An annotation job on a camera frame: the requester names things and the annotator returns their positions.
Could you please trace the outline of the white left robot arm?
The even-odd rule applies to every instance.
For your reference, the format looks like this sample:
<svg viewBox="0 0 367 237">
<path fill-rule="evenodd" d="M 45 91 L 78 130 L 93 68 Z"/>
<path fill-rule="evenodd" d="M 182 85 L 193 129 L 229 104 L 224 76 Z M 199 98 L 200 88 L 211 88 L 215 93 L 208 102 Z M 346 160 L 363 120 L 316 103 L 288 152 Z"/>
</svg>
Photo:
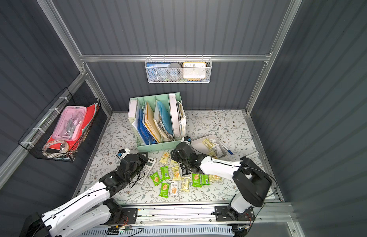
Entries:
<svg viewBox="0 0 367 237">
<path fill-rule="evenodd" d="M 149 161 L 148 153 L 120 153 L 119 166 L 91 188 L 61 206 L 28 216 L 21 237 L 76 237 L 100 224 L 118 224 L 125 218 L 113 196 L 140 176 Z"/>
</svg>

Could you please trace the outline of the pale yellow cookie packet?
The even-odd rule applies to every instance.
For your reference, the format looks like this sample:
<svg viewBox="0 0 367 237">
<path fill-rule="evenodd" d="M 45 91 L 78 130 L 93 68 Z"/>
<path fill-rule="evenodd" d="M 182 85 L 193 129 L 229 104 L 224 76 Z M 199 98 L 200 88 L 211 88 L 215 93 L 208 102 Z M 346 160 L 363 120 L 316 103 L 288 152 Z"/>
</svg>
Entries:
<svg viewBox="0 0 367 237">
<path fill-rule="evenodd" d="M 190 177 L 183 177 L 182 178 L 181 190 L 183 192 L 187 192 L 187 193 L 189 192 L 190 181 L 191 181 Z"/>
</svg>

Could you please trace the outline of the mint green file organizer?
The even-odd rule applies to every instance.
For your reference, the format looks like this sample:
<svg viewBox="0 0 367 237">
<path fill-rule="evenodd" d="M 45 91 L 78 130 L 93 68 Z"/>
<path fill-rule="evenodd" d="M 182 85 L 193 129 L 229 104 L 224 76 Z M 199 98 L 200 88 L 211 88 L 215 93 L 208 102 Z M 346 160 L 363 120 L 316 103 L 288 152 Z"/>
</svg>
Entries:
<svg viewBox="0 0 367 237">
<path fill-rule="evenodd" d="M 185 136 L 186 116 L 179 92 L 174 93 L 178 102 L 181 138 Z M 140 152 L 172 150 L 181 140 L 175 141 L 169 106 L 169 94 L 135 97 L 129 100 L 128 120 L 136 135 L 136 145 Z M 146 145 L 137 130 L 139 109 L 143 111 L 143 124 L 156 140 L 156 144 Z"/>
</svg>

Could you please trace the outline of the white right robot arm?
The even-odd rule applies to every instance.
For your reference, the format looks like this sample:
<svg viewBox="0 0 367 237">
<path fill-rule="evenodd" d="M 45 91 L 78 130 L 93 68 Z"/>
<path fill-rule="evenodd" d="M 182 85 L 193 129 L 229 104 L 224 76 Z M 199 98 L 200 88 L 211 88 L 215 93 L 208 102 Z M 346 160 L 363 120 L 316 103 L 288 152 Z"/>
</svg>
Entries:
<svg viewBox="0 0 367 237">
<path fill-rule="evenodd" d="M 229 209 L 240 214 L 251 206 L 263 206 L 273 184 L 272 178 L 247 157 L 238 162 L 222 161 L 197 154 L 188 143 L 181 142 L 171 151 L 171 158 L 192 173 L 233 180 L 238 193 L 232 198 Z"/>
</svg>

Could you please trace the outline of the small yellow cookie packet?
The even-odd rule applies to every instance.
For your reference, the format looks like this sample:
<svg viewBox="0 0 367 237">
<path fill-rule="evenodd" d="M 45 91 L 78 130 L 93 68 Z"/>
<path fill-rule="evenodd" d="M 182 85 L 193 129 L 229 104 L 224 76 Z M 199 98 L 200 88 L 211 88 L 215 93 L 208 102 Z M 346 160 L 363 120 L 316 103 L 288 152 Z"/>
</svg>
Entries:
<svg viewBox="0 0 367 237">
<path fill-rule="evenodd" d="M 174 161 L 174 160 L 171 160 L 170 164 L 173 165 L 173 166 L 178 166 L 179 165 L 179 163 Z"/>
</svg>

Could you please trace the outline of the white cookie packet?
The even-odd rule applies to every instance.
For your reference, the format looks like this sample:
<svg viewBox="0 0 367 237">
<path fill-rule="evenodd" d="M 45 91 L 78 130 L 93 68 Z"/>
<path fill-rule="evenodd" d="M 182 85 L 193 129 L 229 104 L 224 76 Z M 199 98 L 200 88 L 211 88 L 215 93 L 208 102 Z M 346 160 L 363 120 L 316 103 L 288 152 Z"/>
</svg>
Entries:
<svg viewBox="0 0 367 237">
<path fill-rule="evenodd" d="M 174 181 L 170 183 L 170 195 L 179 195 L 179 182 Z"/>
</svg>

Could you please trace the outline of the white plastic storage box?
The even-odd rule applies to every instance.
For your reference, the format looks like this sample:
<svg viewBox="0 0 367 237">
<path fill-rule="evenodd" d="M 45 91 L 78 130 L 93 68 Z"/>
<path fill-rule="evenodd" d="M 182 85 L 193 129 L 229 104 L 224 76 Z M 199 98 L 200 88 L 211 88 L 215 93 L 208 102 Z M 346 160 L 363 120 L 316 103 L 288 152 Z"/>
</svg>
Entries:
<svg viewBox="0 0 367 237">
<path fill-rule="evenodd" d="M 208 135 L 191 142 L 191 148 L 202 155 L 212 156 L 216 159 L 225 157 L 228 152 L 215 135 Z"/>
</svg>

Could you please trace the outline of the green cookie packet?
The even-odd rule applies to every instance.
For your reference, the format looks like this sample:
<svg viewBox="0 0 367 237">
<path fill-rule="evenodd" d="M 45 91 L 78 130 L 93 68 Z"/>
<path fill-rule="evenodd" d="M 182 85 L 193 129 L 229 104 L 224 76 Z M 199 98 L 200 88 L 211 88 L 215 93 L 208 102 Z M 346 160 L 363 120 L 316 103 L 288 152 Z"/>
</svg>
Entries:
<svg viewBox="0 0 367 237">
<path fill-rule="evenodd" d="M 192 187 L 200 188 L 202 187 L 202 175 L 193 173 L 192 174 Z"/>
<path fill-rule="evenodd" d="M 210 179 L 207 174 L 201 174 L 201 185 L 202 186 L 208 186 L 210 185 Z"/>
<path fill-rule="evenodd" d="M 154 186 L 157 186 L 162 182 L 158 172 L 155 172 L 152 175 L 150 175 L 150 178 L 152 179 Z"/>
<path fill-rule="evenodd" d="M 169 197 L 170 183 L 161 183 L 159 196 L 163 198 Z"/>
<path fill-rule="evenodd" d="M 160 168 L 161 171 L 161 180 L 170 180 L 169 167 L 163 166 Z"/>
</svg>

